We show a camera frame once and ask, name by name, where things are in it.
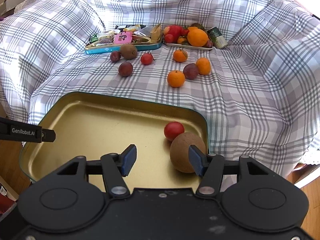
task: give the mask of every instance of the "fruit on plate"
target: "fruit on plate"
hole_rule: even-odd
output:
[[[198,59],[196,66],[198,67],[200,75],[208,75],[211,71],[210,61],[205,57]]]
[[[163,30],[163,35],[166,36],[168,34],[169,30],[170,30],[170,26],[165,27]]]
[[[211,40],[208,40],[207,44],[204,45],[205,48],[212,48],[213,42]]]
[[[133,59],[138,55],[138,50],[132,44],[124,44],[120,47],[121,56],[125,59]]]
[[[173,141],[179,134],[184,133],[184,127],[179,122],[169,122],[164,127],[164,136],[169,140]]]
[[[110,54],[110,60],[112,62],[118,62],[121,59],[121,53],[119,51],[113,51]]]
[[[182,29],[181,30],[181,36],[187,36],[190,30],[188,29]]]
[[[165,43],[173,43],[174,42],[174,36],[172,34],[167,34],[164,36]]]
[[[164,28],[164,35],[166,36],[167,34],[172,34],[172,36],[173,36],[172,43],[176,43],[178,38],[181,36],[181,30],[182,30],[181,26],[170,25],[170,26]]]
[[[140,61],[143,65],[150,65],[154,61],[154,58],[153,58],[153,55],[150,52],[148,52],[148,53],[144,53],[141,56]]]
[[[198,28],[191,30],[187,36],[188,42],[194,47],[202,47],[208,42],[208,35]]]
[[[196,29],[198,29],[198,27],[195,27],[195,26],[190,26],[190,27],[188,27],[189,32],[191,32],[191,31],[193,31],[193,30],[196,30]]]
[[[205,28],[200,23],[193,23],[191,24],[191,27],[197,27],[198,29],[205,31]]]
[[[188,64],[183,68],[183,74],[186,79],[193,80],[199,75],[198,67],[194,63]]]
[[[133,72],[133,66],[130,62],[124,62],[119,66],[119,75],[122,77],[130,76]]]
[[[206,146],[198,135],[191,132],[185,132],[178,135],[170,146],[170,160],[172,165],[178,171],[193,173],[193,167],[189,162],[189,146],[195,145],[204,154],[207,154]]]
[[[167,76],[168,84],[174,88],[181,87],[185,80],[184,74],[179,70],[172,70]]]
[[[188,40],[185,37],[180,37],[180,38],[178,38],[177,43],[181,44],[181,45],[187,45],[188,44]]]
[[[173,60],[176,62],[185,62],[188,59],[188,53],[178,49],[173,53]]]

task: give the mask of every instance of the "orange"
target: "orange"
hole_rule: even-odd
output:
[[[179,49],[173,53],[173,60],[176,62],[185,62],[188,58],[188,53],[184,50]]]
[[[179,70],[172,70],[167,76],[168,84],[174,88],[181,87],[185,80],[184,74]]]
[[[201,57],[200,59],[198,59],[196,62],[196,66],[199,69],[200,75],[208,75],[211,71],[210,61],[205,57]]]
[[[189,30],[189,31],[192,31],[192,30],[195,30],[195,29],[198,29],[198,27],[195,27],[195,26],[188,27],[188,30]]]
[[[198,28],[190,30],[187,36],[188,42],[194,47],[202,47],[208,42],[208,35]]]
[[[184,38],[184,37],[180,37],[180,38],[178,38],[177,43],[181,44],[181,45],[182,44],[186,44],[186,43],[188,43],[188,40],[186,38]]]

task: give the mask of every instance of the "blue gripper pad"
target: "blue gripper pad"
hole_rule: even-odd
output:
[[[126,177],[129,175],[131,168],[137,160],[137,147],[135,145],[130,145],[121,155],[124,155],[123,164],[121,166],[121,176]]]
[[[201,152],[198,153],[193,147],[189,146],[189,162],[192,165],[195,173],[198,176],[203,177],[204,167],[202,165],[202,158],[200,154],[203,155],[203,153]]]

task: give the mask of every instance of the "red apple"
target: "red apple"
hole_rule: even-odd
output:
[[[169,140],[173,141],[179,134],[184,133],[184,127],[179,122],[169,122],[164,127],[164,136]]]
[[[170,30],[170,26],[165,27],[163,30],[163,35],[166,36],[168,34],[169,30]]]
[[[174,42],[174,36],[172,34],[167,34],[164,36],[165,43],[173,43]]]
[[[178,38],[181,36],[182,27],[178,25],[171,25],[168,34],[173,35],[173,42],[177,43]]]

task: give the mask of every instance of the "plum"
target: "plum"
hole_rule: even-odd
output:
[[[130,62],[124,62],[119,66],[119,75],[122,77],[130,76],[133,72],[133,66]]]
[[[118,62],[118,61],[120,60],[120,58],[121,58],[121,54],[120,54],[119,51],[113,51],[113,52],[111,52],[111,54],[110,54],[110,60],[111,60],[112,62]]]
[[[212,48],[213,47],[213,42],[208,40],[207,44],[203,46],[204,48]]]
[[[186,79],[193,80],[198,76],[199,70],[198,70],[196,64],[191,63],[191,64],[186,65],[183,68],[183,74],[186,77]]]

